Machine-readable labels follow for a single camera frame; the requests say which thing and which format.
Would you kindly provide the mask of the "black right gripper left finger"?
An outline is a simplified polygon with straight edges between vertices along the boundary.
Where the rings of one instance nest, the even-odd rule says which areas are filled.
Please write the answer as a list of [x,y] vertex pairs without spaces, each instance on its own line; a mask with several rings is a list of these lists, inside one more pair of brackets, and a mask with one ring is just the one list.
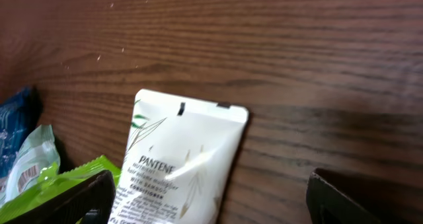
[[115,198],[112,173],[102,170],[7,224],[107,223]]

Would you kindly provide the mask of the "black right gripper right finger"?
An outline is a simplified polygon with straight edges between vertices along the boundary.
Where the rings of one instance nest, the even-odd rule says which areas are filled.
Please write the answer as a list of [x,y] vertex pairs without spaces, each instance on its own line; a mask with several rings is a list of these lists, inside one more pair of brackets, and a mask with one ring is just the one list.
[[396,223],[397,217],[364,197],[368,190],[352,177],[315,169],[309,176],[306,204],[313,223]]

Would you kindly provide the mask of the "green clear snack bag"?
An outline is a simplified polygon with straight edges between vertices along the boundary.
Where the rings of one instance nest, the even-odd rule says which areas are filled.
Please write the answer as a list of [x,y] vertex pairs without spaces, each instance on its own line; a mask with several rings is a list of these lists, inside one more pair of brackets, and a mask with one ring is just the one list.
[[115,184],[121,175],[121,169],[104,155],[61,174],[57,173],[57,169],[57,165],[43,168],[32,187],[5,202],[1,207],[1,222],[6,223],[42,205],[103,170],[112,173]]

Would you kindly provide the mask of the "teal white snack packet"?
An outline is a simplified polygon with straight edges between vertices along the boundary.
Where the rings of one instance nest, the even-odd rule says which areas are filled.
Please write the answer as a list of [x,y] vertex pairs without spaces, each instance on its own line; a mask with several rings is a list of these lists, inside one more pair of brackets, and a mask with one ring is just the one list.
[[1,194],[1,206],[38,183],[43,170],[61,164],[51,125],[40,125],[24,140]]

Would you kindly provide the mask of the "white conditioner tube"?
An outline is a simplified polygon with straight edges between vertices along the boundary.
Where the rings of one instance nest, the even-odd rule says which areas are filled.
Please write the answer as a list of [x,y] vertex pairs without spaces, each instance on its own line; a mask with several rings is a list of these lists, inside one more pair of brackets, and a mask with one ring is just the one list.
[[141,89],[109,222],[215,223],[248,118],[242,106]]

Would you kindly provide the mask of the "blue snack bar wrapper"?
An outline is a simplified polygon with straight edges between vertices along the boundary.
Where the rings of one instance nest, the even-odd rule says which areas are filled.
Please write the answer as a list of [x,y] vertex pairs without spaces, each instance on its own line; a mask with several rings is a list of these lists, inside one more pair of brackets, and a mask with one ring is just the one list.
[[1,103],[1,178],[9,175],[41,113],[42,101],[35,87],[25,87]]

